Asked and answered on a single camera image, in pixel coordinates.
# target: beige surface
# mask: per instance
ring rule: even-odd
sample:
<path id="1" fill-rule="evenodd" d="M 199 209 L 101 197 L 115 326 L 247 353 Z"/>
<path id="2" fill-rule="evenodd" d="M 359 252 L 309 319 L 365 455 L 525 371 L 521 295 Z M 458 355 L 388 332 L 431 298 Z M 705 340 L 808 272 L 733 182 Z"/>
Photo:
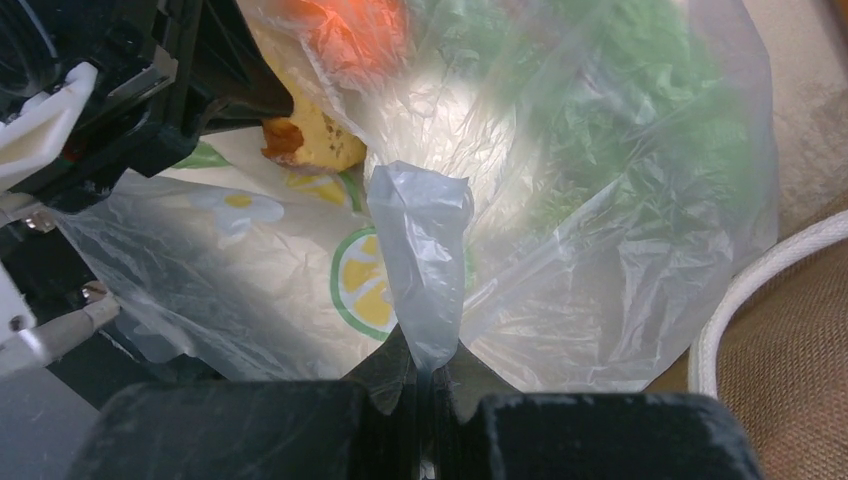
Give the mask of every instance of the beige surface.
<path id="1" fill-rule="evenodd" d="M 848 76 L 827 0 L 745 0 L 771 56 L 781 232 L 848 181 Z"/>

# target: lemon slice print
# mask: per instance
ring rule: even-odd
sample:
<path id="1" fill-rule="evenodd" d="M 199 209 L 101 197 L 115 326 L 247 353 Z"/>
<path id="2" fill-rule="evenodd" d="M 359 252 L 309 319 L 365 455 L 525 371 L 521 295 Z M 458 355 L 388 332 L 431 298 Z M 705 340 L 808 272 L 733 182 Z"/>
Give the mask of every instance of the lemon slice print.
<path id="1" fill-rule="evenodd" d="M 356 182 L 350 174 L 298 175 L 286 172 L 286 186 L 292 190 L 320 198 L 327 202 L 348 207 L 354 212 L 362 210 Z"/>
<path id="2" fill-rule="evenodd" d="M 383 341 L 397 324 L 385 300 L 388 287 L 377 255 L 377 234 L 366 228 L 346 238 L 333 256 L 330 294 L 342 318 L 353 328 Z"/>

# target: brown fabric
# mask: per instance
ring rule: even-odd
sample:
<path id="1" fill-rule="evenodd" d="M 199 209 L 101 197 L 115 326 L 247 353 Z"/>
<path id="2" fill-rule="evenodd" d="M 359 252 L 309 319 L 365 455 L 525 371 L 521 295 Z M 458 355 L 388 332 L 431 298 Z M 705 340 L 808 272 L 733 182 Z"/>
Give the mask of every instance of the brown fabric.
<path id="1" fill-rule="evenodd" d="M 848 209 L 848 195 L 810 224 Z M 685 356 L 648 388 L 686 389 Z M 773 479 L 848 478 L 848 242 L 764 286 L 725 333 L 719 395 Z"/>

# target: green circle outline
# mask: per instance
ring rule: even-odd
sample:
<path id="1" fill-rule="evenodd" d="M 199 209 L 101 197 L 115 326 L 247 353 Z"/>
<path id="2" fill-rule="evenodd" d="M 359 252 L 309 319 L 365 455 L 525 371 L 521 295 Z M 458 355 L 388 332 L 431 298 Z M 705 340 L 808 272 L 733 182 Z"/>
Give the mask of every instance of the green circle outline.
<path id="1" fill-rule="evenodd" d="M 356 316 L 348 310 L 344 302 L 342 302 L 341 294 L 339 293 L 339 270 L 342 263 L 342 256 L 344 256 L 344 253 L 355 241 L 371 234 L 376 235 L 377 229 L 374 227 L 367 227 L 357 230 L 342 240 L 342 243 L 340 243 L 338 248 L 336 248 L 336 252 L 333 254 L 333 263 L 330 266 L 330 297 L 333 300 L 333 306 L 336 307 L 336 311 L 339 312 L 339 315 L 341 315 L 345 323 L 356 329 L 359 333 L 367 335 L 374 340 L 383 342 L 389 338 L 389 334 L 370 327 L 357 319 Z"/>

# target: orange object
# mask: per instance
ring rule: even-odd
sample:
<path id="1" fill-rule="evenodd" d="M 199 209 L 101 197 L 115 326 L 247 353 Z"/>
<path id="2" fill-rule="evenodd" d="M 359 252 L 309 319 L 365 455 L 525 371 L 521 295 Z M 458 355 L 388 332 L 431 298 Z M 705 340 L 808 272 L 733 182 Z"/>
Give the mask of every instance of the orange object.
<path id="1" fill-rule="evenodd" d="M 370 85 L 393 73 L 407 45 L 402 0 L 279 0 L 335 79 Z"/>

